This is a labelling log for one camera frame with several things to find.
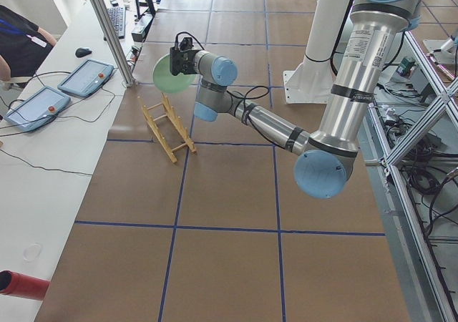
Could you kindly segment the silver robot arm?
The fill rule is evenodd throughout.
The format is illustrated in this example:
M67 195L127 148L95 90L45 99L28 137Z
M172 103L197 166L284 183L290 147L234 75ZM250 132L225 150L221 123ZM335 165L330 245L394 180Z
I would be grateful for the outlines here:
M212 122L228 113L272 144L297 155L294 178L306 194L326 199L345 187L358 154L356 134L383 71L396 34L417 26L421 0L355 0L353 30L321 119L312 133L264 109L246 96L230 92L235 63L205 51L182 31L169 53L174 77L200 75L194 114Z

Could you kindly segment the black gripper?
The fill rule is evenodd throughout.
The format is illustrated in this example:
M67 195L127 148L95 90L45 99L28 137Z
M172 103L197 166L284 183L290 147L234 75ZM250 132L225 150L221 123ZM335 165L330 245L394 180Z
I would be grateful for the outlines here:
M196 49L193 47L193 38L184 37L181 42L176 41L170 48L170 73L174 76L178 74L195 74L194 58Z

